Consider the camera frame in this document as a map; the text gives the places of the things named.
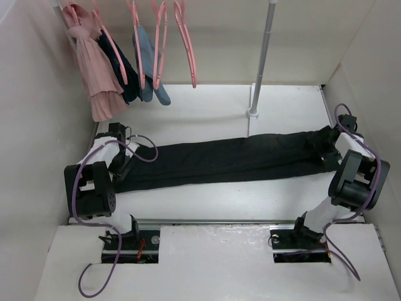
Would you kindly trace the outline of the black trousers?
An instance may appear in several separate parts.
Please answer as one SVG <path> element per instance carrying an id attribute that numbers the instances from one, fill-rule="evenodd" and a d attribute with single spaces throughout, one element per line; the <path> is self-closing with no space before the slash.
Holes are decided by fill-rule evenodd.
<path id="1" fill-rule="evenodd" d="M 310 146 L 315 131 L 259 134 L 224 140 L 160 146 L 141 145 L 137 154 L 155 162 L 131 158 L 125 179 L 114 184 L 118 193 L 187 184 L 286 179 L 332 172 Z"/>

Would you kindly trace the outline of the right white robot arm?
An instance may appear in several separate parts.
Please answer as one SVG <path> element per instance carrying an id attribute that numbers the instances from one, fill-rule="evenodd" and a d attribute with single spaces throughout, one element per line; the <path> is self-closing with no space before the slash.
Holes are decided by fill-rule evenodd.
<path id="1" fill-rule="evenodd" d="M 341 133 L 336 145 L 340 148 L 341 164 L 328 188 L 328 197 L 316 208 L 297 218 L 289 238 L 303 247 L 311 240 L 321 240 L 327 224 L 347 222 L 371 210 L 376 205 L 390 164 L 377 160 L 357 133 L 357 118 L 349 114 L 338 117 L 351 134 Z"/>

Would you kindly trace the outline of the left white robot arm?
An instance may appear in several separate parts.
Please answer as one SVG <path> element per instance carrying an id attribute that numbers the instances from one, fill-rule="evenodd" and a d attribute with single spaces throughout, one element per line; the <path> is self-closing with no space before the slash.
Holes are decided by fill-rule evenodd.
<path id="1" fill-rule="evenodd" d="M 87 155 L 65 167 L 64 179 L 71 218 L 85 226 L 104 225 L 117 207 L 112 181 L 128 172 L 128 163 L 138 145 L 127 139 L 127 127 L 111 123 L 95 136 Z"/>

